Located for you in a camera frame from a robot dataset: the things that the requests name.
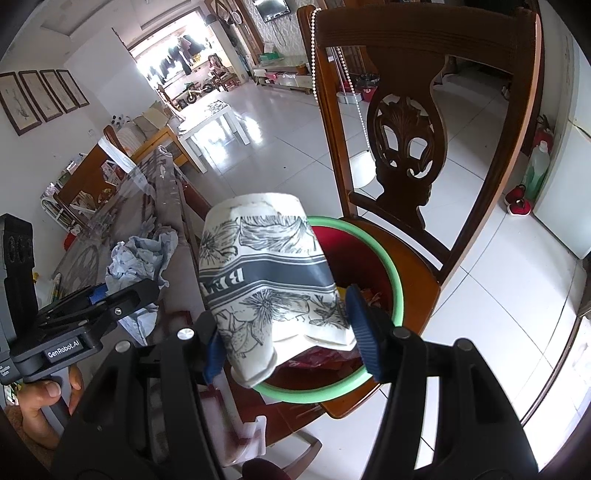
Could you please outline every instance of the television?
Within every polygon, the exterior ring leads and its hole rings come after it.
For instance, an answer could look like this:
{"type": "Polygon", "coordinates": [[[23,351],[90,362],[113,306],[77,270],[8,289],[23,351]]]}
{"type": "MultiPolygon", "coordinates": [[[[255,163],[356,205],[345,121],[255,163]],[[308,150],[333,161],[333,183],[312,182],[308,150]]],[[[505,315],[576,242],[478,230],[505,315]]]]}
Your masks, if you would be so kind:
{"type": "Polygon", "coordinates": [[[253,3],[265,23],[290,13],[285,0],[254,0],[253,3]]]}

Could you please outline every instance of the human hand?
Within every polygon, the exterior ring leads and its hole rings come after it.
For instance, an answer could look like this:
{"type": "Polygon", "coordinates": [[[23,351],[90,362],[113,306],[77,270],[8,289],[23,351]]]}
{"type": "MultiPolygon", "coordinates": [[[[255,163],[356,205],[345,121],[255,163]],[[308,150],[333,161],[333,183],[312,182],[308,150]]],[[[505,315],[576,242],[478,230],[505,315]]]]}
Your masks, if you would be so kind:
{"type": "MultiPolygon", "coordinates": [[[[82,379],[82,372],[75,365],[70,366],[68,376],[72,386],[68,409],[70,415],[72,415],[84,393],[84,380],[82,379]]],[[[31,440],[50,450],[56,449],[60,438],[52,426],[49,425],[41,411],[41,407],[53,405],[60,397],[60,386],[50,380],[24,384],[17,394],[18,404],[22,412],[22,429],[31,440]]]]}

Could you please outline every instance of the picture frame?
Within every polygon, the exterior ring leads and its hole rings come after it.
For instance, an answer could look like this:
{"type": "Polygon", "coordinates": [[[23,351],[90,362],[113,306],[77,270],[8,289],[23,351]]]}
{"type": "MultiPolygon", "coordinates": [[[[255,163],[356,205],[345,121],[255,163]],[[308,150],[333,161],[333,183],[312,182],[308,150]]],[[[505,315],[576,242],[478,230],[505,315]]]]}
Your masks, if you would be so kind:
{"type": "Polygon", "coordinates": [[[43,120],[49,122],[63,115],[57,102],[49,93],[47,85],[43,83],[38,71],[21,70],[18,72],[18,77],[21,79],[23,87],[25,87],[43,120]]]}
{"type": "Polygon", "coordinates": [[[19,137],[42,123],[16,72],[0,73],[0,104],[19,137]]]}
{"type": "Polygon", "coordinates": [[[70,93],[63,86],[57,72],[55,70],[39,70],[39,73],[45,80],[45,83],[49,87],[49,90],[53,94],[57,103],[60,104],[61,109],[65,113],[70,113],[78,108],[74,99],[70,96],[70,93]]]}
{"type": "Polygon", "coordinates": [[[82,90],[80,90],[80,87],[78,87],[78,84],[74,80],[74,77],[69,70],[57,69],[56,72],[57,76],[61,80],[61,84],[70,93],[70,96],[74,99],[78,107],[90,105],[90,102],[86,99],[84,93],[82,93],[82,90]]]}

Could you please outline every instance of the cleaning bottle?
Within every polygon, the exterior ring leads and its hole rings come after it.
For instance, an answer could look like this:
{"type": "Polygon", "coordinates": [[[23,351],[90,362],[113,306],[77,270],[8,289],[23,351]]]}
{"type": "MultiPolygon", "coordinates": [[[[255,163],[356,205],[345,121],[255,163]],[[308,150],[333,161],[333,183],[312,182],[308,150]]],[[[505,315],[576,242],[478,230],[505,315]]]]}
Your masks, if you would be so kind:
{"type": "Polygon", "coordinates": [[[530,163],[527,165],[527,171],[523,179],[525,198],[529,201],[535,200],[540,193],[549,166],[548,144],[542,140],[531,152],[530,163]]]}

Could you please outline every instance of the green rim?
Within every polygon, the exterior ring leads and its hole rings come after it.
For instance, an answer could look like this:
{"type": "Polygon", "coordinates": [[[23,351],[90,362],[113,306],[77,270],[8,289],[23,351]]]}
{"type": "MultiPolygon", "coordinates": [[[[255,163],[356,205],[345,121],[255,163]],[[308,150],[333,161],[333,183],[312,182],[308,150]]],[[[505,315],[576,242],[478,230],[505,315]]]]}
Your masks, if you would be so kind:
{"type": "MultiPolygon", "coordinates": [[[[402,317],[404,316],[403,297],[402,297],[402,284],[400,283],[400,277],[396,271],[396,267],[392,262],[392,259],[387,254],[386,250],[368,233],[356,227],[352,223],[345,222],[344,220],[338,220],[336,218],[311,216],[308,217],[308,221],[312,226],[327,226],[335,228],[343,232],[347,232],[354,237],[361,240],[364,244],[370,247],[374,253],[378,256],[392,285],[392,298],[394,299],[394,311],[392,312],[392,322],[396,326],[402,325],[402,317]]],[[[313,390],[288,390],[286,388],[273,387],[266,383],[260,383],[254,389],[261,395],[266,395],[275,400],[280,400],[288,403],[319,403],[323,401],[329,401],[334,398],[338,398],[345,395],[355,388],[363,385],[367,380],[371,378],[363,365],[357,371],[344,378],[337,383],[327,385],[325,387],[315,388],[313,390]]]]}

